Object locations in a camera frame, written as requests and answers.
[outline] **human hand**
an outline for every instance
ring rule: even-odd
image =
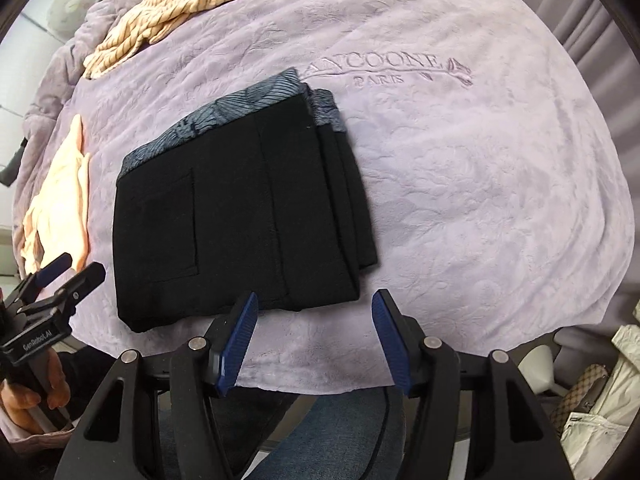
[[[53,348],[49,348],[47,352],[49,355],[47,375],[51,384],[51,391],[47,395],[47,404],[49,409],[53,410],[67,405],[71,398],[71,391],[66,383],[58,354]],[[36,392],[21,384],[9,384],[6,380],[0,384],[0,406],[4,408],[14,424],[31,434],[44,433],[28,412],[31,408],[35,408],[40,400],[40,396]]]

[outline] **blue-gray patterned fabric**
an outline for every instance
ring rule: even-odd
[[[308,85],[300,82],[295,68],[287,68],[244,90],[233,92],[198,108],[180,119],[157,139],[136,148],[122,161],[118,180],[155,156],[176,148],[212,128],[230,123],[298,94],[305,97],[316,126],[331,124],[336,132],[346,131],[331,92],[322,89],[312,90]]]

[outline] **lavender blanket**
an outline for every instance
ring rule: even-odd
[[[113,355],[152,354],[204,332],[207,319],[143,334],[118,320],[116,177],[127,153],[180,118],[290,66],[335,96],[381,264],[357,302],[262,314],[239,384],[314,394],[389,384],[370,315],[380,287],[428,335],[479,354],[602,318],[632,252],[631,200],[587,86],[523,2],[236,0],[103,78],[80,79],[84,57],[139,1],[98,0],[25,120],[16,254],[74,114],[92,154],[89,261],[107,279],[72,319],[76,337]]]

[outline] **plaid fabric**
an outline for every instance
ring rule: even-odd
[[[569,414],[580,405],[594,383],[601,378],[608,377],[609,373],[603,365],[590,365],[586,368],[578,382],[567,392],[558,407],[549,416],[558,435],[562,435]]]

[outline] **peach clothing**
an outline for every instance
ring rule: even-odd
[[[231,0],[142,0],[84,60],[84,77],[96,79],[133,56],[143,43],[157,43],[189,17]]]
[[[24,246],[20,256],[27,273],[46,266],[62,253],[71,254],[76,272],[84,267],[89,245],[86,220],[90,155],[82,155],[81,150],[82,119],[76,115],[22,223]]]

